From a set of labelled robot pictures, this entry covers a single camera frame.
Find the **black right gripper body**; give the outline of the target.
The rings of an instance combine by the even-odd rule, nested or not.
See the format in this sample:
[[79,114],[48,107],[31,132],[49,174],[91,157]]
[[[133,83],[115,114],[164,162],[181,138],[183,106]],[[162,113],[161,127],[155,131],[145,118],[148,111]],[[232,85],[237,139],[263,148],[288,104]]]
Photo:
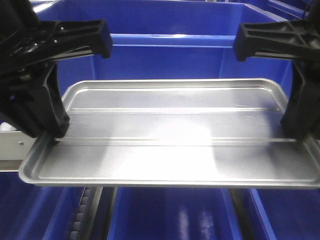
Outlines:
[[239,25],[233,50],[236,59],[249,57],[320,61],[320,27],[309,20]]

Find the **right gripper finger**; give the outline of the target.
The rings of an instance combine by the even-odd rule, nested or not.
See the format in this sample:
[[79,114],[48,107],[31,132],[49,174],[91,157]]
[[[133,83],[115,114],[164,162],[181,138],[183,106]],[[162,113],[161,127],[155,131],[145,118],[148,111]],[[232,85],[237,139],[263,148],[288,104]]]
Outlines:
[[280,121],[288,138],[303,140],[308,134],[320,139],[320,63],[292,62],[292,86]]

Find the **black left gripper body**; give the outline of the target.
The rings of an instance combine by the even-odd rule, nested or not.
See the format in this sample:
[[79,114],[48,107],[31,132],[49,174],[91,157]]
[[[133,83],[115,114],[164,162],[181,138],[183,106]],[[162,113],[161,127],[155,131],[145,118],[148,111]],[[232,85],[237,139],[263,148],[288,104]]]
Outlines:
[[7,74],[33,64],[89,55],[110,58],[113,41],[103,19],[41,21],[0,43],[0,72]]

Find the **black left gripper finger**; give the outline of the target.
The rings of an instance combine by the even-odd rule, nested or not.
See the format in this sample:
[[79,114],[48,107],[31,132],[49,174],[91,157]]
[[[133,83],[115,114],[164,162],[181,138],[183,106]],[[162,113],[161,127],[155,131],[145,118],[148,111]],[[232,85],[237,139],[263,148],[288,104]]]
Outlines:
[[58,85],[58,64],[38,63],[0,76],[0,119],[26,135],[65,136],[70,124]]

